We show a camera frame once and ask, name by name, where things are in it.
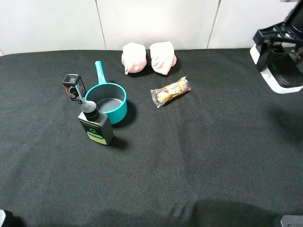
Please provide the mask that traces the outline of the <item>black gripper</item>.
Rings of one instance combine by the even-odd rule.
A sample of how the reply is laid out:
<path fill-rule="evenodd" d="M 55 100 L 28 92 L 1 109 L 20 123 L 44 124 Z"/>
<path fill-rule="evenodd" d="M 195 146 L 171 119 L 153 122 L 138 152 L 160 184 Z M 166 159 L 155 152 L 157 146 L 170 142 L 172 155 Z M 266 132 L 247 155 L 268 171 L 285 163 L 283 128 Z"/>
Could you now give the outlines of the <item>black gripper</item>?
<path fill-rule="evenodd" d="M 272 44 L 275 42 L 295 44 L 287 53 L 295 64 L 303 62 L 303 21 L 281 22 L 268 28 L 259 29 L 253 37 L 259 49 L 256 68 L 264 71 L 272 63 Z"/>

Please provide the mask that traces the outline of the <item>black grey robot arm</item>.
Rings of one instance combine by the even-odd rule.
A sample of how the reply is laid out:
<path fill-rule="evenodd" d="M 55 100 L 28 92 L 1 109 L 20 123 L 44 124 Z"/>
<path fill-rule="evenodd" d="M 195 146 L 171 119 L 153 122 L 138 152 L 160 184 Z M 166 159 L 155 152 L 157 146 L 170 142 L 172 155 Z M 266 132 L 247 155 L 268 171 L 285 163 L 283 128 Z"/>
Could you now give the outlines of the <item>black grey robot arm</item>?
<path fill-rule="evenodd" d="M 256 67 L 259 72 L 285 53 L 282 43 L 303 45 L 303 2 L 300 0 L 283 22 L 257 30 L 253 37 L 259 47 Z"/>

